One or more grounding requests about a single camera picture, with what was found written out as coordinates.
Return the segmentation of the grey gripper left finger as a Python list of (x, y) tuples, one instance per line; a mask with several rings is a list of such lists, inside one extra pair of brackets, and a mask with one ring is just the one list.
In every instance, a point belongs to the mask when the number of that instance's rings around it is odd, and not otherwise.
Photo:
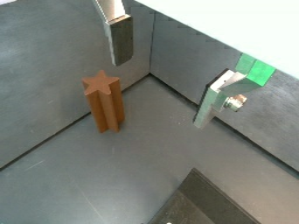
[(93, 0), (103, 20), (113, 64), (118, 67), (134, 56), (134, 18), (127, 14), (123, 0)]

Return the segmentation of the silver green gripper right finger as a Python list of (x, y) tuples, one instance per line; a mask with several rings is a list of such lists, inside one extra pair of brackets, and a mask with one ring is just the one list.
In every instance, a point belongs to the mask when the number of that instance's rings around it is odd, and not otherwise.
[(267, 63), (242, 53), (235, 70), (226, 69), (206, 86), (194, 125), (202, 129), (223, 109), (238, 112), (247, 102), (243, 94), (262, 88), (275, 71)]

